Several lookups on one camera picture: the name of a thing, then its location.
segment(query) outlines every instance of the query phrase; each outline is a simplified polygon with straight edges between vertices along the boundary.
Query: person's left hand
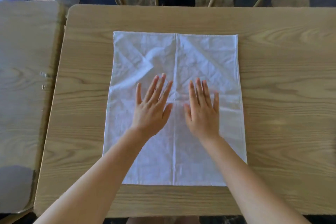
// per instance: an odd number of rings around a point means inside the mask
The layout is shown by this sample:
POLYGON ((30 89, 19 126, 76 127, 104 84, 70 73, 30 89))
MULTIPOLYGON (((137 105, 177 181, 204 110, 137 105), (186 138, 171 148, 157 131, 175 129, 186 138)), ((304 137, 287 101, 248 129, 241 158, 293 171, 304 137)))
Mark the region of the person's left hand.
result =
POLYGON ((136 87, 135 111, 131 129, 136 129, 147 140, 165 126, 173 108, 172 103, 165 108, 173 81, 168 82, 161 94, 165 79, 166 74, 162 74, 161 79, 156 75, 144 100, 141 99, 141 83, 138 83, 136 87))

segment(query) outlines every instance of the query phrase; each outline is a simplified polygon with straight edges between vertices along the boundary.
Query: white cloth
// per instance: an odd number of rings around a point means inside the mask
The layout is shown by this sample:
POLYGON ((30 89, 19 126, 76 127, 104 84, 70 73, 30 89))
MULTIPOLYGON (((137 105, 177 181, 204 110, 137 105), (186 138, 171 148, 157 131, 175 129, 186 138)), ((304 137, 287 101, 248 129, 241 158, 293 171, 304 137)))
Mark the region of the white cloth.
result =
POLYGON ((143 147, 123 184, 225 186, 212 159, 184 118, 188 83, 206 79, 211 99, 219 91, 220 134, 246 162, 237 35, 114 32, 114 62, 108 93, 103 153, 130 127, 137 82, 142 98, 155 75, 173 80, 174 103, 165 127, 143 147))

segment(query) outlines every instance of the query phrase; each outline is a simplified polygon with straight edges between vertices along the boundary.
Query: wooden tabletop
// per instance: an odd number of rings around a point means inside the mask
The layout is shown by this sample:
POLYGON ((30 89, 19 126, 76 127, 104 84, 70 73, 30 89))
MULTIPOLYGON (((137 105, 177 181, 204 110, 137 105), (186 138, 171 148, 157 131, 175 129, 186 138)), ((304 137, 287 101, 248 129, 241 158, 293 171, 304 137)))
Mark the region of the wooden tabletop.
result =
POLYGON ((0 213, 33 205, 64 18, 56 1, 0 5, 0 213))
MULTIPOLYGON (((336 9, 76 5, 61 52, 38 215, 102 155, 115 30, 238 34, 249 166, 301 213, 336 214, 336 9)), ((238 213, 227 187, 122 185, 107 216, 238 213)))

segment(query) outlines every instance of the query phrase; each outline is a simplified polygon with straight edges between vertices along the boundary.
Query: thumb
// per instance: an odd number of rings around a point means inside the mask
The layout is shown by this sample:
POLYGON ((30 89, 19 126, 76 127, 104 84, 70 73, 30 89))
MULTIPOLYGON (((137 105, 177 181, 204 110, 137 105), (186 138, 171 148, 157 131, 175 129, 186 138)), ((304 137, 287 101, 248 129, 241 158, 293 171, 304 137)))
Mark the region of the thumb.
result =
POLYGON ((169 103, 165 110, 163 111, 163 114, 162 114, 162 119, 164 121, 164 123, 166 124, 168 119, 169 119, 169 116, 170 116, 170 113, 171 113, 171 109, 173 109, 173 103, 169 103))
POLYGON ((190 105, 184 104, 184 115, 185 115, 185 121, 187 122, 187 125, 191 123, 191 110, 190 105))

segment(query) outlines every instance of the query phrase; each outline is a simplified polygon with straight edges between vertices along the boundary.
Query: forearm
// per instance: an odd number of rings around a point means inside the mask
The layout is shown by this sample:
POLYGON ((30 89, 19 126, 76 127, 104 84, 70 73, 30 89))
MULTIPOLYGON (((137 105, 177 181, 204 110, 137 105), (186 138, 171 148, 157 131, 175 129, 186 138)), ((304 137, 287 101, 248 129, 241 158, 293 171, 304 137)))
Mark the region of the forearm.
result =
POLYGON ((146 141, 136 131, 128 130, 36 223, 102 223, 146 141))
POLYGON ((309 223, 289 207, 250 169, 223 138, 206 140, 204 147, 221 171, 247 223, 309 223))

